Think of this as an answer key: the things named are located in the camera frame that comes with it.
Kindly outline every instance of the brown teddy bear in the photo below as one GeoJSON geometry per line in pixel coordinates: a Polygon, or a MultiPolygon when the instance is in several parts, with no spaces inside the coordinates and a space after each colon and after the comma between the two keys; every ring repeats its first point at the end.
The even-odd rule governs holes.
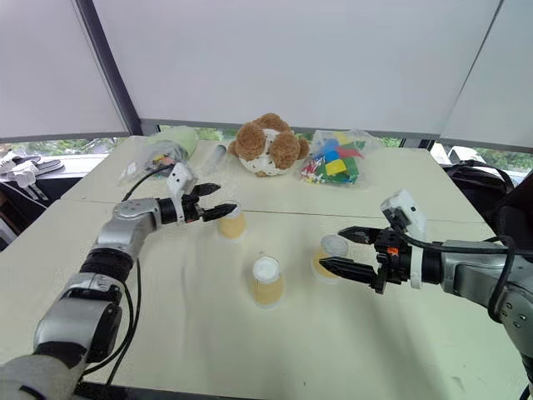
{"type": "Polygon", "coordinates": [[[285,121],[269,112],[242,125],[227,151],[239,157],[248,171],[267,177],[286,173],[309,153],[309,144],[298,140],[285,121]]]}

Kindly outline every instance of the transparent plastic bag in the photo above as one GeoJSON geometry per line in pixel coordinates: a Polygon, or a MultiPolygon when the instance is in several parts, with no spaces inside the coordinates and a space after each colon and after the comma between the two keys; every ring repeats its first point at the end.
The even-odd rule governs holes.
{"type": "Polygon", "coordinates": [[[309,183],[352,185],[363,175],[361,160],[378,148],[381,142],[360,129],[317,130],[301,179],[309,183]]]}
{"type": "MultiPolygon", "coordinates": [[[[187,161],[197,147],[197,133],[192,127],[171,127],[150,136],[136,151],[136,155],[122,171],[119,184],[130,183],[142,178],[156,169],[187,161]]],[[[167,177],[170,168],[161,171],[167,177]]]]}

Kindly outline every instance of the table surface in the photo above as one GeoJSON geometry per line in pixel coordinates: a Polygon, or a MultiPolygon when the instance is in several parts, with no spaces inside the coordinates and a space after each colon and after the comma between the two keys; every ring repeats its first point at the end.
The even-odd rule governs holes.
{"type": "MultiPolygon", "coordinates": [[[[57,201],[0,253],[0,363],[32,351],[37,321],[111,210],[105,202],[57,201]]],[[[309,263],[323,235],[383,228],[385,219],[272,212],[246,219],[238,244],[220,239],[214,222],[166,226],[148,238],[141,320],[116,384],[246,398],[519,397],[520,357],[483,308],[438,286],[389,284],[380,296],[360,283],[314,278],[309,263]],[[247,289],[260,252],[280,261],[286,279],[272,310],[257,307],[247,289]]],[[[491,230],[429,221],[427,236],[480,240],[491,230]]],[[[372,247],[351,244],[349,256],[376,265],[372,247]]],[[[134,272],[127,283],[135,295],[134,272]]]]}
{"type": "MultiPolygon", "coordinates": [[[[145,137],[130,137],[63,198],[119,202],[133,183],[118,184],[118,179],[146,140],[145,137]]],[[[200,183],[213,182],[222,186],[218,192],[202,199],[202,204],[207,206],[233,199],[240,202],[246,211],[382,218],[381,202],[405,188],[424,210],[428,220],[483,222],[424,149],[384,147],[361,161],[361,181],[355,186],[343,188],[300,182],[296,167],[283,176],[258,178],[229,155],[223,159],[217,172],[206,175],[205,162],[218,143],[199,141],[190,160],[200,183]]],[[[168,197],[165,179],[155,177],[146,180],[135,196],[168,197]]]]}

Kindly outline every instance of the yellow cup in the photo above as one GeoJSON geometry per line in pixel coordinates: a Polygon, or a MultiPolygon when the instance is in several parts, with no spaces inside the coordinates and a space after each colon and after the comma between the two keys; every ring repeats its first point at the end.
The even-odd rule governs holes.
{"type": "Polygon", "coordinates": [[[218,219],[218,232],[230,241],[239,241],[241,236],[247,230],[247,223],[244,219],[244,213],[241,211],[241,205],[238,202],[234,203],[237,208],[225,217],[218,219]]]}
{"type": "Polygon", "coordinates": [[[253,264],[252,296],[260,308],[273,308],[283,294],[283,277],[279,262],[269,256],[261,256],[253,264]]]}
{"type": "Polygon", "coordinates": [[[315,252],[311,260],[311,269],[315,277],[325,283],[338,283],[340,278],[329,272],[320,263],[321,258],[346,257],[348,254],[348,243],[342,237],[327,235],[320,241],[320,247],[315,252]]]}

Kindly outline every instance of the yellow block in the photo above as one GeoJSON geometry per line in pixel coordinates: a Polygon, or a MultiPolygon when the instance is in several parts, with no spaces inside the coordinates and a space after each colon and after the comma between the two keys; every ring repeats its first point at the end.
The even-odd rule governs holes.
{"type": "Polygon", "coordinates": [[[346,135],[342,132],[335,132],[333,133],[333,136],[335,136],[335,139],[339,141],[339,144],[342,146],[343,144],[348,144],[350,141],[346,137],[346,135]]]}
{"type": "Polygon", "coordinates": [[[346,164],[342,160],[335,160],[326,164],[326,173],[328,175],[335,175],[336,173],[343,173],[347,170],[346,164]]]}

